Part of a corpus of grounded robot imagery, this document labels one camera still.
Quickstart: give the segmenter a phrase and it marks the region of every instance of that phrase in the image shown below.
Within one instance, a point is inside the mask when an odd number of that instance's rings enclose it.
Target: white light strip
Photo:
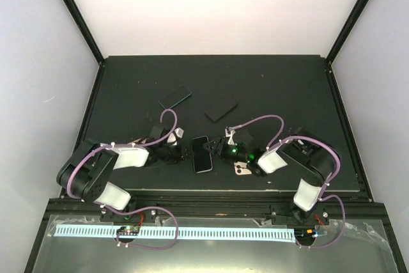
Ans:
[[[60,224],[54,236],[115,238],[119,228],[121,226]],[[175,227],[142,226],[138,235],[121,235],[120,238],[173,239],[175,231]],[[294,230],[282,228],[179,227],[178,239],[295,242]]]

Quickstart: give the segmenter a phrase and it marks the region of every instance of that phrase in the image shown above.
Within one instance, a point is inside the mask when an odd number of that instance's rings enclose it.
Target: black table surface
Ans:
[[[177,105],[182,143],[198,136],[223,136],[234,126],[265,114],[278,114],[283,137],[298,127],[331,144],[342,168],[329,191],[358,191],[359,185],[341,123],[319,56],[111,56],[93,107],[86,137],[101,143],[128,143],[147,136],[163,108],[158,100],[179,85],[192,96]],[[238,107],[218,122],[204,111],[226,95]],[[165,121],[173,122],[169,113]],[[265,119],[248,126],[264,147],[280,122]],[[115,170],[111,182],[129,190],[153,191],[294,191],[300,175],[290,167],[267,177],[238,176],[232,164],[213,160],[213,171],[195,174],[192,161],[158,162],[148,168]]]

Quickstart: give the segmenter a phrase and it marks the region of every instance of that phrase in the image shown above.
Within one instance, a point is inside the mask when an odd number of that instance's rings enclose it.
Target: orange wire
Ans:
[[[143,220],[144,220],[145,215],[143,214],[143,212],[140,212],[139,214],[141,215],[141,220],[139,221],[138,226],[139,226],[139,227],[141,227],[141,226],[142,226],[142,223],[143,223]]]
[[[322,223],[320,217],[318,217],[318,215],[314,214],[314,217],[316,220],[318,220],[318,223],[320,223],[322,226],[325,227],[325,229],[329,232],[330,230],[328,229],[327,225],[325,225],[324,223]]]

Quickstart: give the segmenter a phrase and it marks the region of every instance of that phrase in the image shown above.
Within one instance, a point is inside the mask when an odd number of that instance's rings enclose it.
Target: black phone case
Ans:
[[[212,105],[204,113],[209,119],[216,122],[237,106],[237,101],[232,97],[225,97]]]

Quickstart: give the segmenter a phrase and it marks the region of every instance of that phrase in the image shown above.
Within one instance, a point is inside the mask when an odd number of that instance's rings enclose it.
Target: black smartphone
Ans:
[[[164,109],[171,109],[180,102],[183,102],[186,98],[191,96],[192,91],[190,91],[186,86],[180,86],[179,88],[173,90],[164,98],[159,100],[159,104]]]
[[[196,173],[209,172],[213,169],[212,156],[203,148],[207,142],[209,138],[206,136],[192,139],[193,170]]]
[[[237,101],[232,97],[224,97],[208,108],[204,113],[209,119],[216,122],[237,106]]]

